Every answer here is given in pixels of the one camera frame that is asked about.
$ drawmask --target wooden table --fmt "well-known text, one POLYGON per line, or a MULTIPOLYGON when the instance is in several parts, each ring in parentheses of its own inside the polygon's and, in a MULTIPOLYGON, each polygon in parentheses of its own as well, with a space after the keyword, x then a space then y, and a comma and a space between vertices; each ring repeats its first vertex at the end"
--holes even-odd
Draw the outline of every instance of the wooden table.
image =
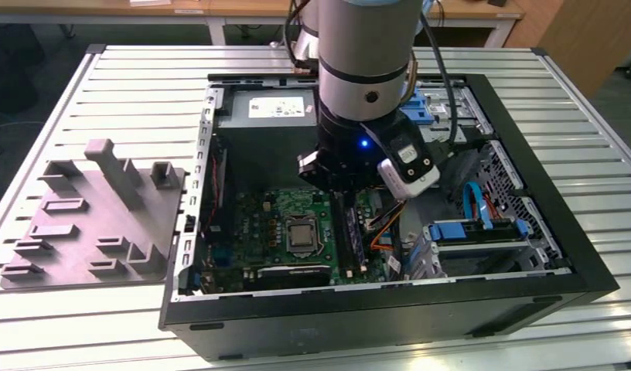
MULTIPOLYGON (((441 0, 444 27, 491 29, 485 47, 501 47, 524 15, 508 0, 503 8, 475 0, 441 0)), ((213 45, 225 45, 225 25, 284 23, 289 0, 173 0, 172 5, 130 7, 128 0, 0 0, 0 23, 201 24, 213 45)), ((437 6, 431 16, 435 17, 437 6)))

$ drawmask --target black cable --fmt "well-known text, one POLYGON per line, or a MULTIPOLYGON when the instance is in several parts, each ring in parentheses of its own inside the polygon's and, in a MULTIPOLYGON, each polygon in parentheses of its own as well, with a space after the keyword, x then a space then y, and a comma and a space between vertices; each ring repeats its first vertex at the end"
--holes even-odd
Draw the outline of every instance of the black cable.
POLYGON ((452 86, 451 81, 448 79, 447 68, 443 65, 443 58, 441 52, 439 51, 437 40, 435 39, 432 29, 429 28, 428 19, 425 19, 425 15, 423 13, 420 13, 420 23, 423 23, 423 30, 425 31, 425 35, 428 36, 429 46, 432 47, 432 53, 435 55, 435 60, 437 61, 439 72, 441 74, 443 87, 447 91, 448 96, 448 106, 451 108, 451 135, 448 136, 448 143, 452 145, 455 144, 457 135, 456 97, 455 95, 452 95, 452 86))
POLYGON ((444 20, 447 19, 447 13, 443 11, 443 5, 441 5, 441 2, 439 0, 435 0, 437 2, 437 6, 439 6, 439 19, 441 21, 441 23, 439 23, 439 27, 443 27, 443 22, 444 20))
POLYGON ((274 41, 276 34, 278 33, 280 30, 281 30, 281 26, 276 26, 274 33, 272 33, 272 36, 269 37, 269 42, 274 41))
POLYGON ((301 4, 294 8, 294 10, 290 12, 288 17, 285 18, 285 23, 284 23, 284 44, 285 44, 285 50, 288 51, 288 58, 290 59, 292 65, 297 67, 298 62, 297 58, 294 57, 294 53, 292 52, 292 45, 289 42, 288 38, 288 27, 290 26, 292 20, 294 19, 294 16, 300 13, 300 11, 304 9, 304 7, 308 5, 310 0, 302 0, 301 4))
MULTIPOLYGON (((401 263, 401 242, 400 242, 400 216, 391 225, 391 244, 392 244, 392 256, 401 263)), ((401 264, 400 272, 396 272, 391 267, 388 268, 388 280, 399 281, 401 279, 401 264)))

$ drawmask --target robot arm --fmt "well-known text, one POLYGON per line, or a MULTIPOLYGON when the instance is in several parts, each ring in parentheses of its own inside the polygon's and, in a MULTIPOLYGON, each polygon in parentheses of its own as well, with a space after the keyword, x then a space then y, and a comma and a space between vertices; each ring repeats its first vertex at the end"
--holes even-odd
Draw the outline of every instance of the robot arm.
POLYGON ((436 181, 419 128, 397 110, 421 0, 317 2, 317 151, 298 158, 317 188, 356 193, 381 177, 397 199, 436 181))

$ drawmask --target blue latch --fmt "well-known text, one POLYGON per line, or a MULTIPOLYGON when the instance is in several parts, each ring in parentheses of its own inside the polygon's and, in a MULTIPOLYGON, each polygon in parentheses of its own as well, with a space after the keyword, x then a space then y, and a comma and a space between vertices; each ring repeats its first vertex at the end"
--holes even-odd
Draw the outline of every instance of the blue latch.
POLYGON ((411 95, 409 100, 401 105, 400 111, 416 125, 429 125, 435 122, 435 118, 429 113, 427 98, 419 89, 411 95))
POLYGON ((460 222, 436 223, 435 226, 439 228, 443 240, 461 240, 467 237, 460 222))
POLYGON ((515 226, 517 227, 517 231, 520 232, 520 237, 525 238, 528 236, 528 224, 521 219, 517 219, 515 221, 515 226))

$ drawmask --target aluminum extrusion table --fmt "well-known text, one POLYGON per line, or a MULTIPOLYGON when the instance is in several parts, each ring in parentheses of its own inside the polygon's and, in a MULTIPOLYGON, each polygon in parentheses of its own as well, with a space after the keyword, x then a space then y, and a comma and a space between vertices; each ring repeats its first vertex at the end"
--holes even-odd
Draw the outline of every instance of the aluminum extrusion table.
MULTIPOLYGON (((527 49, 443 56, 449 72, 487 75, 620 289, 508 336, 253 359, 236 369, 536 370, 631 361, 631 151, 548 57, 527 49)), ((416 57, 420 72, 436 73, 429 50, 416 57)), ((170 160, 190 169, 208 73, 288 71, 284 51, 264 46, 107 46, 86 54, 0 204, 0 270, 38 207, 46 160, 77 158, 86 169, 86 140, 110 138, 138 167, 170 160)), ((0 369, 213 366, 156 328, 162 290, 0 288, 0 369)))

